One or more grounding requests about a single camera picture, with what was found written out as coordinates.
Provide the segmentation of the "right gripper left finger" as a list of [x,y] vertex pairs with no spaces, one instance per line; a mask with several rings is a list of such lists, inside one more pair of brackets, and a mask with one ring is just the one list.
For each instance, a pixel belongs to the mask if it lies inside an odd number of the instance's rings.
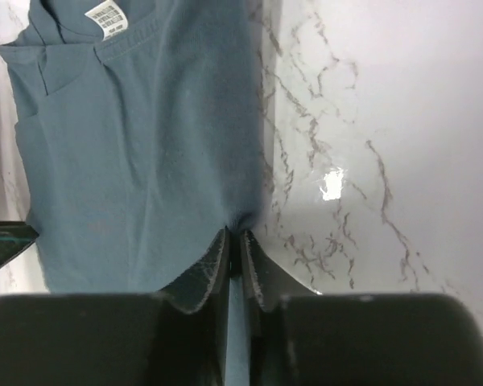
[[223,385],[229,302],[229,232],[171,284],[156,335],[157,385]]

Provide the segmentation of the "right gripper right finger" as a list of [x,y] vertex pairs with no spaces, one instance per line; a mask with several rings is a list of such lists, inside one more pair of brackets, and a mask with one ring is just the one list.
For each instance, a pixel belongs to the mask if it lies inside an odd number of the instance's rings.
[[250,383],[289,385],[286,346],[274,311],[283,297],[315,296],[316,292],[297,281],[270,259],[255,235],[240,235],[241,278],[249,331]]

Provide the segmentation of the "grey-blue t shirt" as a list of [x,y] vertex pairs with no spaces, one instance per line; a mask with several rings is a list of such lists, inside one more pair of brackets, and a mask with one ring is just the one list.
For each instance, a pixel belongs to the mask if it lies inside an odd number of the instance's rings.
[[250,382],[233,249],[262,209],[243,1],[33,1],[0,47],[46,294],[0,298],[0,385],[157,385],[160,291],[229,232],[225,383]]

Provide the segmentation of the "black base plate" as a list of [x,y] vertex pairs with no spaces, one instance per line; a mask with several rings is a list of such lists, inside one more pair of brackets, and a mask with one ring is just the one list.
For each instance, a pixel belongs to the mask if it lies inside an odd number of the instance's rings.
[[0,221],[0,269],[31,245],[39,233],[22,221]]

